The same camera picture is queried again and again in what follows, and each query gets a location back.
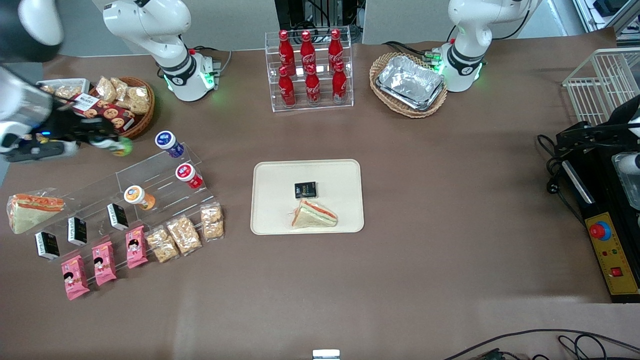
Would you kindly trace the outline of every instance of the pink snack bag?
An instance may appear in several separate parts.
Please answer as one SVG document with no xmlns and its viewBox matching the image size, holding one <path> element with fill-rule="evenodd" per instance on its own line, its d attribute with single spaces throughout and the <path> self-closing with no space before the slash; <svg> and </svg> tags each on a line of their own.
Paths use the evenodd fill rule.
<svg viewBox="0 0 640 360">
<path fill-rule="evenodd" d="M 113 262 L 113 246 L 111 241 L 101 243 L 92 249 L 93 270 L 95 272 L 95 282 L 98 286 L 107 281 L 115 280 L 116 264 Z"/>
<path fill-rule="evenodd" d="M 130 230 L 125 236 L 127 242 L 127 266 L 131 269 L 138 265 L 146 263 L 147 247 L 145 246 L 144 234 L 142 226 Z"/>
<path fill-rule="evenodd" d="M 84 263 L 80 255 L 62 263 L 62 276 L 65 278 L 65 291 L 69 300 L 89 292 L 84 275 Z"/>
</svg>

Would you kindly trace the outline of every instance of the plastic-wrapped sandwich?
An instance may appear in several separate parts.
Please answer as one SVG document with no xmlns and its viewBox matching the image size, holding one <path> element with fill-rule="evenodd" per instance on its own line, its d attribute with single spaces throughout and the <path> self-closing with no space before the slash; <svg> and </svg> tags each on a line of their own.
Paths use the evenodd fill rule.
<svg viewBox="0 0 640 360">
<path fill-rule="evenodd" d="M 333 227 L 338 224 L 338 217 L 331 210 L 310 202 L 301 200 L 296 209 L 291 226 L 295 229 L 302 227 Z"/>
</svg>

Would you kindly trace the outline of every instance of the clear acrylic rack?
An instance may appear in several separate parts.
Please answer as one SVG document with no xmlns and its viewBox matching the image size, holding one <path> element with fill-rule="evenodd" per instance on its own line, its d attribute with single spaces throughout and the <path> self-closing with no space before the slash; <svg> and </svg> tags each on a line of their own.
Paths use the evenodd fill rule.
<svg viewBox="0 0 640 360">
<path fill-rule="evenodd" d="M 201 174 L 198 166 L 202 161 L 186 144 L 182 144 L 184 153 L 179 158 L 172 158 L 163 151 L 63 196 L 65 209 L 29 230 L 27 234 L 34 235 L 45 231 L 55 235 L 60 257 L 51 260 L 50 263 L 59 265 L 76 255 L 82 256 L 85 272 L 91 284 L 93 282 L 92 247 L 111 241 L 116 271 L 126 267 L 127 264 L 126 246 L 124 246 L 127 231 L 119 231 L 111 227 L 106 210 L 107 205 L 111 203 L 124 208 L 129 229 L 145 225 L 145 231 L 148 231 L 173 217 L 185 214 L 200 231 L 199 205 L 213 202 L 215 198 L 206 187 L 206 183 L 197 189 L 192 189 L 175 177 L 175 169 L 182 163 L 192 164 Z M 137 205 L 124 201 L 124 191 L 131 185 L 141 186 L 145 192 L 156 198 L 156 204 L 152 209 L 142 210 Z M 77 217 L 86 222 L 87 244 L 82 247 L 67 241 L 67 219 L 70 217 Z M 147 249 L 147 255 L 151 253 L 152 251 Z"/>
<path fill-rule="evenodd" d="M 344 104 L 333 102 L 333 75 L 329 73 L 329 44 L 331 42 L 331 30 L 339 29 L 342 34 L 340 42 L 342 44 L 342 61 L 344 62 L 344 74 L 347 76 L 347 100 Z M 300 47 L 302 44 L 302 30 L 291 30 L 289 41 L 293 46 L 294 58 L 296 60 L 296 75 L 291 77 L 293 88 L 296 94 L 296 105 L 287 109 L 280 96 L 278 80 L 280 74 L 278 69 L 280 63 L 280 38 L 278 32 L 264 34 L 264 52 L 267 60 L 267 76 L 269 78 L 269 91 L 271 96 L 271 109 L 273 112 L 289 110 L 308 110 L 318 108 L 338 108 L 353 106 L 353 57 L 351 55 L 351 33 L 348 26 L 336 26 L 332 28 L 309 29 L 311 31 L 311 41 L 316 49 L 316 70 L 320 79 L 320 104 L 309 106 L 307 102 L 307 90 L 305 86 L 305 75 L 302 69 L 300 58 Z"/>
</svg>

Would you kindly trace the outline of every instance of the red glass bottle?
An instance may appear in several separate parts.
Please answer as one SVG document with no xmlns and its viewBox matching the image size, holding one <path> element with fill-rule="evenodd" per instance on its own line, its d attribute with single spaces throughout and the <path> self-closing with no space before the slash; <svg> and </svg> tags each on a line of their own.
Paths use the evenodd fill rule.
<svg viewBox="0 0 640 360">
<path fill-rule="evenodd" d="M 329 73 L 333 74 L 336 63 L 342 62 L 342 43 L 340 43 L 340 29 L 331 30 L 331 43 L 329 44 Z"/>
<path fill-rule="evenodd" d="M 335 63 L 333 74 L 333 102 L 344 104 L 347 100 L 347 75 L 344 74 L 344 63 Z"/>
<path fill-rule="evenodd" d="M 300 56 L 302 57 L 302 68 L 308 75 L 307 70 L 313 65 L 314 73 L 316 73 L 316 49 L 311 44 L 311 33 L 309 30 L 302 31 L 302 46 L 300 47 Z"/>
<path fill-rule="evenodd" d="M 281 66 L 279 71 L 280 80 L 278 80 L 278 86 L 280 86 L 280 95 L 282 96 L 284 107 L 291 109 L 296 105 L 296 94 L 293 91 L 293 81 L 291 81 L 291 78 L 289 77 L 286 66 Z"/>
<path fill-rule="evenodd" d="M 293 76 L 296 74 L 296 60 L 293 57 L 293 47 L 289 43 L 289 34 L 287 34 L 287 30 L 280 30 L 278 36 L 280 37 L 280 47 L 278 48 L 280 62 L 282 66 L 287 68 L 288 75 Z"/>
<path fill-rule="evenodd" d="M 307 79 L 305 85 L 307 87 L 307 102 L 309 106 L 318 106 L 320 104 L 320 79 L 316 75 L 315 63 L 305 67 Z"/>
</svg>

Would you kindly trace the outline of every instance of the small black package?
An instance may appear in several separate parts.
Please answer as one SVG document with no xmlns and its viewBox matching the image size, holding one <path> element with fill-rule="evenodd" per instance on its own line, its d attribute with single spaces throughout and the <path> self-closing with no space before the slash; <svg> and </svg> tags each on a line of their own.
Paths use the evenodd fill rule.
<svg viewBox="0 0 640 360">
<path fill-rule="evenodd" d="M 86 245 L 86 222 L 72 217 L 67 220 L 67 225 L 67 241 L 77 246 Z"/>
<path fill-rule="evenodd" d="M 109 213 L 109 222 L 114 229 L 124 231 L 129 228 L 127 222 L 127 215 L 124 213 L 124 208 L 120 205 L 109 204 L 107 205 L 107 212 Z"/>
<path fill-rule="evenodd" d="M 295 184 L 296 199 L 308 198 L 315 199 L 318 195 L 316 192 L 316 182 L 311 181 L 309 183 Z"/>
<path fill-rule="evenodd" d="M 44 231 L 37 233 L 36 246 L 38 247 L 38 256 L 41 258 L 53 260 L 60 256 L 55 235 L 45 233 Z"/>
</svg>

